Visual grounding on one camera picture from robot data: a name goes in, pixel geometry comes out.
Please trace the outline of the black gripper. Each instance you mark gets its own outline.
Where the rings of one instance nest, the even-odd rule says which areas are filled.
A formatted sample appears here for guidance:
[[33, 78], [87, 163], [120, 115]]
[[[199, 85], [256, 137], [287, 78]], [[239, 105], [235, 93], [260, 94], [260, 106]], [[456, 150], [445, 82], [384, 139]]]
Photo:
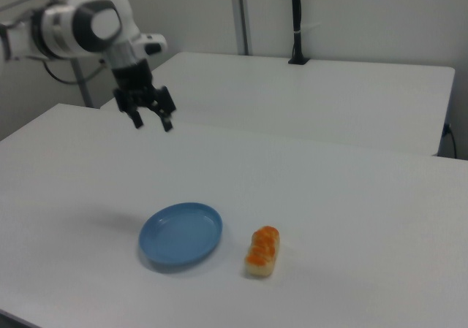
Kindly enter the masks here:
[[143, 126], [137, 105], [154, 101], [156, 102], [154, 112], [159, 116], [164, 130], [173, 129], [171, 118], [172, 113], [176, 111], [175, 103], [167, 87], [155, 89], [153, 86], [153, 76], [147, 60], [120, 69], [112, 69], [112, 74], [117, 83], [113, 95], [118, 109], [129, 116], [136, 129]]

